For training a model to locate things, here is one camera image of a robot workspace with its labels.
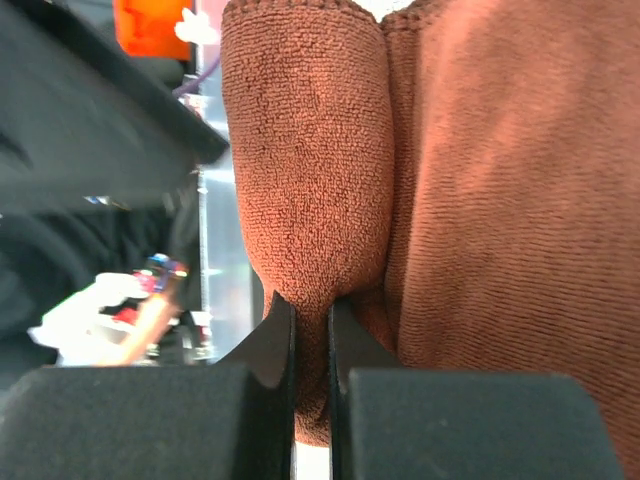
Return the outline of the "brown towel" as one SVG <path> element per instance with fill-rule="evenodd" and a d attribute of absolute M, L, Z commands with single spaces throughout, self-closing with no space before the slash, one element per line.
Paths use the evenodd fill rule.
<path fill-rule="evenodd" d="M 341 296 L 411 367 L 562 372 L 639 475 L 639 5 L 231 1 L 242 231 L 297 313 L 298 441 L 329 441 Z"/>

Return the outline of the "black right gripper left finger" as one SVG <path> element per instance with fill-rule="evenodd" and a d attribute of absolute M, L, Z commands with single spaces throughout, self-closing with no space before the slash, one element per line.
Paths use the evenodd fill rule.
<path fill-rule="evenodd" d="M 5 479 L 288 479 L 295 312 L 209 366 L 43 368 L 1 413 Z"/>

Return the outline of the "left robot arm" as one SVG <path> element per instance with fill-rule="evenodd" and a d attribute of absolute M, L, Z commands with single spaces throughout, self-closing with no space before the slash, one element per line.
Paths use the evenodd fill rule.
<path fill-rule="evenodd" d="M 48 1 L 1 5 L 1 383 L 53 363 L 28 331 L 102 272 L 199 270 L 196 169 L 228 151 L 112 41 Z"/>

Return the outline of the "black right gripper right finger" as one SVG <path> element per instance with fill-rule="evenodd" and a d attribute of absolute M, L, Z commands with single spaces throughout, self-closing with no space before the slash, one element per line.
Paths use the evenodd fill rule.
<path fill-rule="evenodd" d="M 330 312 L 335 479 L 620 479 L 589 394 L 557 374 L 402 366 L 355 319 Z"/>

